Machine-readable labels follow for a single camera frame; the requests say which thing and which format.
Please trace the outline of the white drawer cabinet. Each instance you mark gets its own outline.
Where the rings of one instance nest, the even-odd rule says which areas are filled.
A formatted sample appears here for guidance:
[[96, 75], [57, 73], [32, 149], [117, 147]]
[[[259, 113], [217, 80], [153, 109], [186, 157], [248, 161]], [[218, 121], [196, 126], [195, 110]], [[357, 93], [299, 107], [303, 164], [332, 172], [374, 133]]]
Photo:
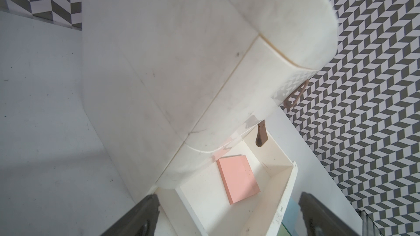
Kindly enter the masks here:
[[134, 201], [173, 189], [336, 54], [330, 0], [83, 0], [83, 107]]

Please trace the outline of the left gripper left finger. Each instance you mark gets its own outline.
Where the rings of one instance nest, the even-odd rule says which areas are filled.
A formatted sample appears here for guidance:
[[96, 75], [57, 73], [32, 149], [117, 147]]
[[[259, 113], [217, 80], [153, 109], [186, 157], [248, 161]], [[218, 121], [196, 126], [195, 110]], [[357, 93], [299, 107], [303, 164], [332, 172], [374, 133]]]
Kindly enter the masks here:
[[101, 236], [153, 236], [160, 214], [159, 206], [156, 194], [145, 196]]

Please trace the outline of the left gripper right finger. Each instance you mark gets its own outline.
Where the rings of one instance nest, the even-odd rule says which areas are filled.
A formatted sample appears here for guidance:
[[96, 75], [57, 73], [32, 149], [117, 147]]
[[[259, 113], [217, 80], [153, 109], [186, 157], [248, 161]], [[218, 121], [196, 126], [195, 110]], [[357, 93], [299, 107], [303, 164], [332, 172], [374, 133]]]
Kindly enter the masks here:
[[357, 236], [314, 195], [303, 192], [299, 199], [308, 236]]

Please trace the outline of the pink sticky note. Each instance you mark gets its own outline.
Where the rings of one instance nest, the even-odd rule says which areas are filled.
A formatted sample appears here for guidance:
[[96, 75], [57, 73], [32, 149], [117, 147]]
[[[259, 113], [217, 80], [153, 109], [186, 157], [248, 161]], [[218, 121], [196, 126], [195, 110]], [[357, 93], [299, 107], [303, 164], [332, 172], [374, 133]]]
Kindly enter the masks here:
[[222, 157], [216, 161], [230, 205], [260, 192], [245, 155]]

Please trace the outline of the green sticky note centre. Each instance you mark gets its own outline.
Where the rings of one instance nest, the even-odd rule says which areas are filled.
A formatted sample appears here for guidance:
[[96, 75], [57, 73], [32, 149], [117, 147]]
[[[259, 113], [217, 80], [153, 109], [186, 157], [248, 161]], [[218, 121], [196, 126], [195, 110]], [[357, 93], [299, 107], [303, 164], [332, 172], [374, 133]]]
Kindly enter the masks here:
[[284, 224], [281, 224], [277, 236], [292, 236], [292, 234], [287, 230]]

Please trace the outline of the blue sticky note top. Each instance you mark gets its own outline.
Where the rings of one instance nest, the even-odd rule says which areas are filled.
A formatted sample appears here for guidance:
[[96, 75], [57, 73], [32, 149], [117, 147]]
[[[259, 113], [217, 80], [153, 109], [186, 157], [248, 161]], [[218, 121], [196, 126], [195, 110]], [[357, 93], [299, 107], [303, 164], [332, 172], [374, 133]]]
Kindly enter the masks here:
[[285, 214], [282, 220], [282, 224], [292, 234], [292, 236], [299, 236], [295, 227], [299, 219], [300, 207], [292, 198], [289, 200]]

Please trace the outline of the brown bottom drawer handle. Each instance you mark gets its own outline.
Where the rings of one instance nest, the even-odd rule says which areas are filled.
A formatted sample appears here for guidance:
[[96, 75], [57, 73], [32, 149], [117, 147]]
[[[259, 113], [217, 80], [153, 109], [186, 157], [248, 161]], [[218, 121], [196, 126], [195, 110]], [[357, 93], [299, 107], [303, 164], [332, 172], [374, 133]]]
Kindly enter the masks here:
[[268, 134], [266, 131], [265, 120], [262, 120], [257, 125], [257, 137], [255, 144], [257, 147], [262, 147], [268, 141]]

